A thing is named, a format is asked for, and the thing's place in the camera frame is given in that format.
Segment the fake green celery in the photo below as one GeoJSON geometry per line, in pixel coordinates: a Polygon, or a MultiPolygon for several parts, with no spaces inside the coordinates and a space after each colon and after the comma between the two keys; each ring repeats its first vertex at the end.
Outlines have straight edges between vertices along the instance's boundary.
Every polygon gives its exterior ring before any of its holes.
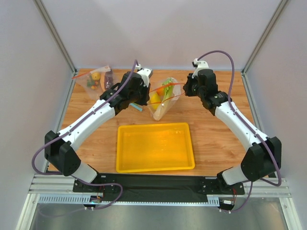
{"type": "Polygon", "coordinates": [[[180,93],[180,84],[175,78],[167,78],[161,83],[159,88],[164,88],[164,94],[159,95],[161,100],[162,107],[167,107],[171,100],[176,99],[180,93]]]}

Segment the red-zip clear bag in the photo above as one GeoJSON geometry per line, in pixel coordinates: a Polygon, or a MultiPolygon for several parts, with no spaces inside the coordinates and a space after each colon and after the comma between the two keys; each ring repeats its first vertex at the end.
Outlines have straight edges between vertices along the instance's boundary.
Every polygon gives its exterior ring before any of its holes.
{"type": "Polygon", "coordinates": [[[183,83],[166,78],[154,85],[149,92],[148,108],[154,120],[159,121],[176,103],[183,92],[183,83]]]}
{"type": "Polygon", "coordinates": [[[118,76],[110,66],[87,71],[74,76],[73,79],[83,87],[91,100],[98,100],[104,91],[119,82],[118,76]]]}

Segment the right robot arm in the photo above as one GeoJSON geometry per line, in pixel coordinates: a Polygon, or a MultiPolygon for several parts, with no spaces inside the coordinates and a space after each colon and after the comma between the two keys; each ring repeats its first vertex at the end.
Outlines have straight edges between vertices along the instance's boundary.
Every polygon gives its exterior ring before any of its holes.
{"type": "Polygon", "coordinates": [[[183,89],[186,96],[199,97],[203,107],[227,125],[246,151],[238,166],[219,173],[218,176],[224,184],[255,182],[274,172],[281,178],[281,141],[258,130],[239,111],[227,93],[218,90],[213,70],[202,69],[197,75],[190,73],[183,89]]]}

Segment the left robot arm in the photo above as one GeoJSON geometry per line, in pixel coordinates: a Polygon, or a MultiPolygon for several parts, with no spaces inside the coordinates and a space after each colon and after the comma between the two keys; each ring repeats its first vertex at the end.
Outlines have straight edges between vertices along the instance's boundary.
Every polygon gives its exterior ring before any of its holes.
{"type": "Polygon", "coordinates": [[[130,103],[146,105],[149,101],[151,69],[128,71],[121,82],[106,90],[96,103],[74,123],[58,133],[45,135],[45,158],[64,176],[92,183],[98,173],[81,161],[76,151],[104,122],[125,110],[130,103]]]}

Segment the blue-zip clear bag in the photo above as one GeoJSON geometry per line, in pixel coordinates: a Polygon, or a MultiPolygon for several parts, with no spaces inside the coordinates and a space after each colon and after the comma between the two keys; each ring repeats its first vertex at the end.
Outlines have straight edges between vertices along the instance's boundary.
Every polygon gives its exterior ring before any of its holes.
{"type": "Polygon", "coordinates": [[[135,104],[135,103],[130,103],[130,106],[132,106],[133,108],[137,109],[140,112],[143,111],[142,107],[137,105],[137,104],[135,104]]]}

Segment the fake yellow lemon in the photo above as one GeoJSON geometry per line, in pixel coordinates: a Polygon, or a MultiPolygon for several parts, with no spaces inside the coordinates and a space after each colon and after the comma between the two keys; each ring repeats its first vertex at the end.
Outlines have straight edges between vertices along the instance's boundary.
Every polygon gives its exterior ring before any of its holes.
{"type": "Polygon", "coordinates": [[[154,109],[157,110],[159,105],[161,104],[161,99],[160,96],[158,95],[157,92],[152,92],[150,95],[150,106],[154,109]]]}

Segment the fake orange-yellow mango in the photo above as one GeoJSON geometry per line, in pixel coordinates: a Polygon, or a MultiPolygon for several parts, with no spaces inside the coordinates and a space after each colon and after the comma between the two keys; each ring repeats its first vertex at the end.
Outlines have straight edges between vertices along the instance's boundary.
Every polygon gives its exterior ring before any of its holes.
{"type": "Polygon", "coordinates": [[[164,88],[159,88],[156,90],[156,92],[158,93],[158,95],[163,95],[164,94],[164,88]]]}

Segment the fake purple sweet potato slice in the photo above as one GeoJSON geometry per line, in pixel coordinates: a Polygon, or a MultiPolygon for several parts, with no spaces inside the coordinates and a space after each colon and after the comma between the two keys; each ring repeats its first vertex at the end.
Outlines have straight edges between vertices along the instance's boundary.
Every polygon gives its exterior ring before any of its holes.
{"type": "Polygon", "coordinates": [[[104,91],[110,89],[114,85],[113,71],[102,73],[100,83],[104,91]]]}

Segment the fake small cherry tomatoes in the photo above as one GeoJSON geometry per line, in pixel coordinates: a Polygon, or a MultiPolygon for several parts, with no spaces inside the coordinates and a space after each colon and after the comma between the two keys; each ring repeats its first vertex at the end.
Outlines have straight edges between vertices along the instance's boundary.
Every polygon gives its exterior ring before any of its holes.
{"type": "Polygon", "coordinates": [[[99,81],[94,81],[92,78],[89,78],[87,80],[87,87],[92,90],[96,90],[98,88],[98,85],[99,85],[99,81]]]}

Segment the yellow plastic tray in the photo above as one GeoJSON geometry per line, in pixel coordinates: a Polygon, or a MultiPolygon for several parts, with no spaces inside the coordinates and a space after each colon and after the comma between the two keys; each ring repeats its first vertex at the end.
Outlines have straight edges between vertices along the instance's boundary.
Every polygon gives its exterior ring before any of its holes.
{"type": "Polygon", "coordinates": [[[126,125],[118,128],[118,173],[194,168],[195,160],[187,123],[126,125]]]}

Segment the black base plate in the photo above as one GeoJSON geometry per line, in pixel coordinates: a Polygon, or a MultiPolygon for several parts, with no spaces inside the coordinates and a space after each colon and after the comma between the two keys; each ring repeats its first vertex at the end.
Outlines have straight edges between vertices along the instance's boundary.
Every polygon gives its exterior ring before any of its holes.
{"type": "Polygon", "coordinates": [[[73,191],[77,193],[103,194],[104,201],[114,200],[123,193],[119,201],[123,202],[193,202],[208,201],[208,195],[244,195],[242,183],[226,185],[215,177],[182,175],[145,175],[100,173],[95,184],[107,186],[89,186],[75,180],[73,191]]]}

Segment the aluminium frame rail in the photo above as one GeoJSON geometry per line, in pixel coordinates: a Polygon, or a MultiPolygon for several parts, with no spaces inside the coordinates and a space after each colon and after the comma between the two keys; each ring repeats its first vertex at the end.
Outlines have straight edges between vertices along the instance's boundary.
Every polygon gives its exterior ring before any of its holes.
{"type": "Polygon", "coordinates": [[[97,180],[85,183],[54,172],[34,175],[16,228],[30,228],[38,203],[81,204],[87,210],[109,205],[200,206],[232,214],[240,211],[235,205],[240,197],[244,207],[253,198],[279,199],[287,227],[302,229],[285,179],[227,185],[219,177],[100,173],[97,180]]]}

